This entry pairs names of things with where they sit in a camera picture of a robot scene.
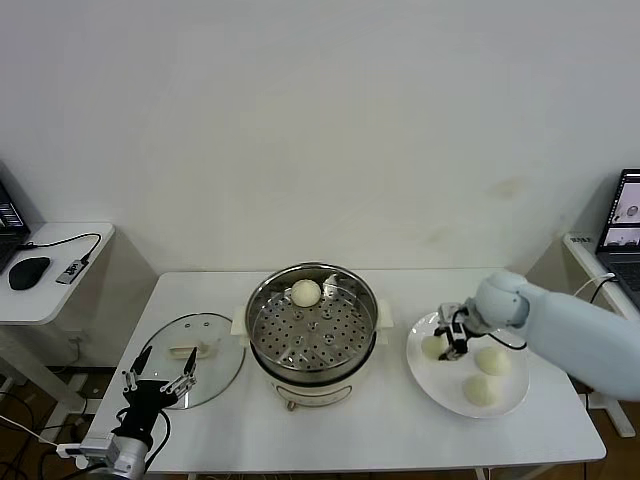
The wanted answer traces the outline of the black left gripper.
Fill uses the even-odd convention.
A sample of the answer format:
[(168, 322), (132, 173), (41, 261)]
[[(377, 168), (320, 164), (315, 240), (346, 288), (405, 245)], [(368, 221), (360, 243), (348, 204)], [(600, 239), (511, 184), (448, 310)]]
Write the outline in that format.
[(144, 380), (141, 374), (149, 360), (152, 346), (144, 348), (128, 370), (122, 371), (123, 393), (128, 402), (124, 419), (112, 433), (118, 437), (152, 440), (152, 430), (160, 411), (174, 405), (196, 383), (198, 348), (193, 347), (183, 372), (174, 380)]

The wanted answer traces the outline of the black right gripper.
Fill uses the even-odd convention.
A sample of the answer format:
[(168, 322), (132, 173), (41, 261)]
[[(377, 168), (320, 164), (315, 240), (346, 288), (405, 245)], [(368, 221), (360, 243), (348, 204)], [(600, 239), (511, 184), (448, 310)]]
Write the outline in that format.
[(440, 361), (456, 361), (465, 356), (468, 339), (489, 334), (489, 325), (479, 313), (474, 298), (461, 303), (442, 303), (437, 310), (437, 326), (434, 334), (447, 341), (447, 347), (439, 355)]

